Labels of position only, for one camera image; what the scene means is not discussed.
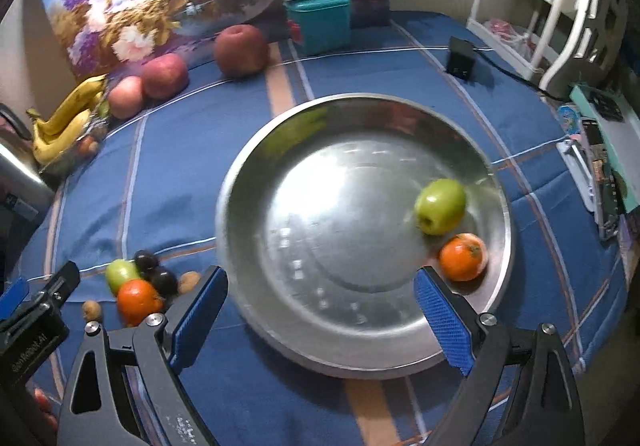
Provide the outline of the person hand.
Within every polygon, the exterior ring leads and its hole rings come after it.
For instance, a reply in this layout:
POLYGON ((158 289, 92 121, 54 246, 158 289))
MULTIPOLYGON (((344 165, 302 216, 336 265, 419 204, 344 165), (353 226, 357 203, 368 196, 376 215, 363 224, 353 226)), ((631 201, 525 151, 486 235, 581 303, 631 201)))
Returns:
POLYGON ((47 395, 40 388, 34 389, 34 399, 43 414, 43 417, 49 423, 50 428, 56 432, 58 430, 58 419, 55 417, 52 411, 52 405, 47 395))

